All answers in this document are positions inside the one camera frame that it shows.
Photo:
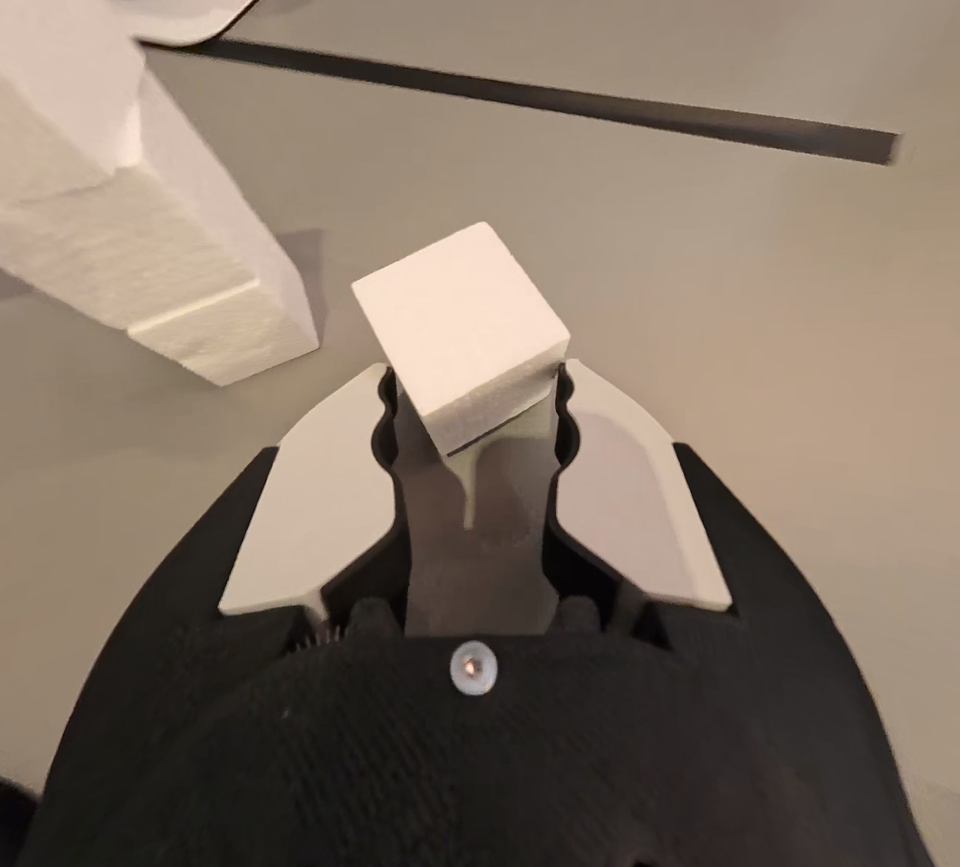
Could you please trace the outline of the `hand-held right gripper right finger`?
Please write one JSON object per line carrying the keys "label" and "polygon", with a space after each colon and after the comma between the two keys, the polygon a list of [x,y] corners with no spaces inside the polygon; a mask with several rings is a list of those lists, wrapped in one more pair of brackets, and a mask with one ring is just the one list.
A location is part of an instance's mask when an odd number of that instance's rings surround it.
{"label": "hand-held right gripper right finger", "polygon": [[652,602],[729,613],[734,599],[669,432],[578,359],[559,373],[556,412],[541,564],[558,598],[588,598],[602,629],[628,634]]}

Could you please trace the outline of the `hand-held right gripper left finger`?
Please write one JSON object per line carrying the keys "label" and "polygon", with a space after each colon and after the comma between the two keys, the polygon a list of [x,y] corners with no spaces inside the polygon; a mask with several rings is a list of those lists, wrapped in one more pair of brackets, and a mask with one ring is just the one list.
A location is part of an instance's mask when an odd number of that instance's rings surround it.
{"label": "hand-held right gripper left finger", "polygon": [[304,415],[279,443],[219,601],[226,617],[299,607],[343,628],[385,601],[405,624],[412,545],[395,471],[399,391],[376,363]]}

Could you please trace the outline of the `black wrist rest pad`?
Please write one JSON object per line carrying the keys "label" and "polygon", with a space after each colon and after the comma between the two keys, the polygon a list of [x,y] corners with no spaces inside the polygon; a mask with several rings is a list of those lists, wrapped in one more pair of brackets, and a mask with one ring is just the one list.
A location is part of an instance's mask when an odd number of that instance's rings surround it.
{"label": "black wrist rest pad", "polygon": [[37,808],[33,793],[1,777],[1,866],[16,864]]}

